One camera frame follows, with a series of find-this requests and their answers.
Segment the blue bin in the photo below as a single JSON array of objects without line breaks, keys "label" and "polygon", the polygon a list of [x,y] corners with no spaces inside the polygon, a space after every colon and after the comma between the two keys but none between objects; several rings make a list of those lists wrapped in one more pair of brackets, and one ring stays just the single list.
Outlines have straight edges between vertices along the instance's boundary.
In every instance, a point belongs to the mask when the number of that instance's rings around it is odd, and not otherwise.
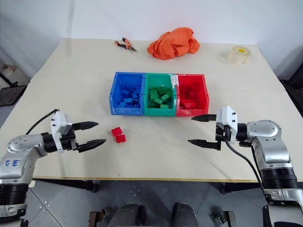
[{"label": "blue bin", "polygon": [[143,115],[145,73],[116,72],[109,95],[112,115]]}]

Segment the green bin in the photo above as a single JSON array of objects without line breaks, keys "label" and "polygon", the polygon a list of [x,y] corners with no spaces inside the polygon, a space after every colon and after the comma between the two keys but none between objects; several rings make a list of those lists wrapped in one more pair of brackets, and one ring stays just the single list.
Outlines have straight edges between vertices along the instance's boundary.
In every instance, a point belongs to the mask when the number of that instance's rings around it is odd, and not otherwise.
[{"label": "green bin", "polygon": [[[144,86],[144,115],[148,116],[176,116],[177,106],[177,90],[176,86],[172,85],[175,74],[166,73],[146,73]],[[162,93],[163,87],[171,91],[170,100],[166,103],[169,105],[168,109],[149,108],[155,105],[155,102],[150,99],[149,91],[160,90]]]}]

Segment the plastic storage bin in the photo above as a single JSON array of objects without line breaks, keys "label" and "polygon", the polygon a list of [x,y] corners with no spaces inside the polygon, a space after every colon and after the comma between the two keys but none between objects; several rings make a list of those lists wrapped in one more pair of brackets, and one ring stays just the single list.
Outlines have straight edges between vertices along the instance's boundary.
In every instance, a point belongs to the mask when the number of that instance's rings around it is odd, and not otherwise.
[{"label": "plastic storage bin", "polygon": [[145,73],[116,72],[109,95],[111,114],[143,115]]},{"label": "plastic storage bin", "polygon": [[209,96],[203,74],[177,74],[177,116],[208,113]]},{"label": "plastic storage bin", "polygon": [[144,115],[176,116],[177,91],[175,86],[172,85],[171,77],[175,77],[175,75],[164,73],[145,74]]}]

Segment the black cable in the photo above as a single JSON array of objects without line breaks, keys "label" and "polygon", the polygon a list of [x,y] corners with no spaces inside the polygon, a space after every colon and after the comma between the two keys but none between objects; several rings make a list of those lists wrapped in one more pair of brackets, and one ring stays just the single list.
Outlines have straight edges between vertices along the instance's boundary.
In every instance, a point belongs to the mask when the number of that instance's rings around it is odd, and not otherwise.
[{"label": "black cable", "polygon": [[16,83],[12,83],[9,79],[7,79],[1,72],[0,72],[0,78],[4,80],[10,87],[18,87]]},{"label": "black cable", "polygon": [[239,153],[238,151],[236,151],[236,150],[231,146],[231,144],[229,143],[228,140],[226,140],[225,143],[226,143],[226,145],[228,146],[228,148],[229,148],[230,150],[232,150],[233,153],[235,153],[236,155],[240,156],[241,158],[243,158],[245,161],[248,162],[248,164],[250,165],[250,167],[251,167],[252,170],[254,171],[254,173],[255,173],[255,175],[256,175],[256,178],[257,178],[257,180],[258,180],[258,183],[260,184],[261,190],[262,190],[262,192],[263,192],[263,194],[264,194],[264,196],[265,196],[263,184],[262,184],[262,182],[261,182],[261,180],[260,180],[260,178],[259,178],[259,175],[258,175],[258,173],[257,173],[257,171],[256,171],[256,169],[255,169],[255,167],[252,165],[252,163],[249,161],[249,159],[246,158],[243,154],[241,154],[241,153]]},{"label": "black cable", "polygon": [[53,111],[49,112],[47,115],[45,115],[39,121],[37,121],[32,127],[30,127],[30,129],[25,134],[28,135],[34,129],[34,127],[36,127],[41,121],[43,121],[45,118],[49,117],[50,115],[52,115],[53,113],[55,113],[57,111],[59,111],[59,109],[54,109]]}]

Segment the green block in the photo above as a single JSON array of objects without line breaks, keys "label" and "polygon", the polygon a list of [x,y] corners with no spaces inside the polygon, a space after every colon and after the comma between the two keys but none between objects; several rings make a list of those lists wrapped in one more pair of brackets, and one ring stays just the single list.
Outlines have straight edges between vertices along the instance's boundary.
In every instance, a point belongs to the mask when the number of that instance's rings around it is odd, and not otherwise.
[{"label": "green block", "polygon": [[161,104],[161,105],[160,105],[160,108],[161,108],[161,109],[168,109],[168,108],[169,108],[169,105]]},{"label": "green block", "polygon": [[159,92],[160,96],[162,96],[167,93],[167,90],[165,87],[158,87],[158,92]]},{"label": "green block", "polygon": [[155,90],[150,90],[150,98],[151,100],[155,100],[156,98],[158,98],[158,93]]},{"label": "green block", "polygon": [[155,105],[154,103],[148,104],[148,105],[147,105],[147,108],[156,108],[156,105]]},{"label": "green block", "polygon": [[157,104],[160,105],[160,104],[163,103],[163,100],[156,98],[156,99],[154,100],[154,102],[155,102],[156,105],[157,105]]},{"label": "green block", "polygon": [[163,100],[163,102],[168,102],[169,101],[169,95],[165,94],[161,97],[161,99]]}]

